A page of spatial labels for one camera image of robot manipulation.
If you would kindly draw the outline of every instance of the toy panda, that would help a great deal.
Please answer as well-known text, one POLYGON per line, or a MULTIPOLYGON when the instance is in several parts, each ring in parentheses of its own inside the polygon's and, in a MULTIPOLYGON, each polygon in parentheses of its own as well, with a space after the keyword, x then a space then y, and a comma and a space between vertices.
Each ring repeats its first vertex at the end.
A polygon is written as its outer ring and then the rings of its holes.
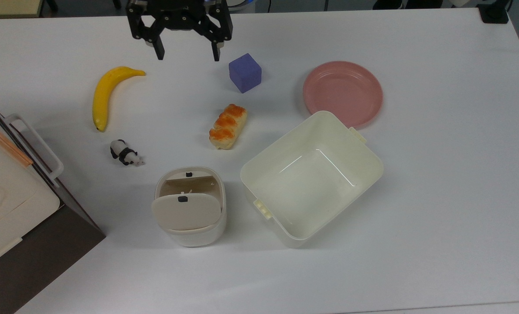
POLYGON ((137 152, 130 149, 124 140, 116 140, 110 143, 110 153, 114 159, 118 159, 124 165, 143 165, 145 164, 137 152))

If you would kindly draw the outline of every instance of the foam cube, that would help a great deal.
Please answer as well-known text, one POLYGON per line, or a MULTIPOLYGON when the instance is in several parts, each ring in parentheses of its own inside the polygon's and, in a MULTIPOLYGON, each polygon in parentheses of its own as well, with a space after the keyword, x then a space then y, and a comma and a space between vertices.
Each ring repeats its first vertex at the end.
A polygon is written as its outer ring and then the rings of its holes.
POLYGON ((245 93, 261 83, 261 67, 249 54, 229 63, 228 74, 240 93, 245 93))

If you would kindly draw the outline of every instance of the yellow banana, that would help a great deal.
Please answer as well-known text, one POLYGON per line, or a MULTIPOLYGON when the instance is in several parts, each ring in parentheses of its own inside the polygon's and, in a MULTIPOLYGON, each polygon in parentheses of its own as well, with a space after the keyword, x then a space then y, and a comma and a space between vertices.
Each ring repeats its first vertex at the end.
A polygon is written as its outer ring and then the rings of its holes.
POLYGON ((104 132, 108 123, 108 99, 114 88, 121 81, 134 76, 145 76, 142 70, 134 70, 127 66, 118 66, 104 74, 95 88, 92 100, 92 121, 98 131, 104 132))

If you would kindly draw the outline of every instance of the toy bread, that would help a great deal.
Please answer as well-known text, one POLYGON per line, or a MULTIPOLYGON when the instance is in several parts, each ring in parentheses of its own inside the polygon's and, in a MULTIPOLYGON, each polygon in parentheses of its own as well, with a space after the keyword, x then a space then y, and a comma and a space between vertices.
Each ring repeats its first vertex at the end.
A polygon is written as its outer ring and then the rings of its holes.
POLYGON ((230 149, 242 132, 247 117, 246 109, 231 103, 209 131, 209 141, 217 149, 230 149))

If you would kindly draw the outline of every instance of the table surface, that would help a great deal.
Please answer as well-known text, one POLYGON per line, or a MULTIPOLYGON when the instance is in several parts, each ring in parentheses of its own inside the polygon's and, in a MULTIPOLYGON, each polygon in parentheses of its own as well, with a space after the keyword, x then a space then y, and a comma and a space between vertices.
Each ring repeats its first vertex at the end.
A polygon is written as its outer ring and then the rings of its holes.
POLYGON ((193 32, 165 31, 163 61, 125 17, 0 20, 0 111, 20 113, 62 159, 62 181, 107 238, 20 313, 329 313, 519 301, 519 40, 477 9, 235 14, 213 62, 193 32), (240 94, 228 62, 249 52, 263 82, 240 94), (360 129, 384 175, 300 249, 247 203, 240 168, 309 114, 315 66, 356 62, 384 92, 360 129), (114 66, 146 70, 92 96, 114 66), (249 121, 235 147, 208 130, 229 103, 249 121), (110 157, 124 139, 146 160, 110 157), (183 248, 154 221, 160 177, 202 165, 226 186, 228 224, 183 248))
POLYGON ((519 314, 519 302, 507 304, 415 308, 412 310, 381 312, 356 312, 355 314, 519 314))
POLYGON ((0 0, 0 18, 38 17, 43 0, 0 0))

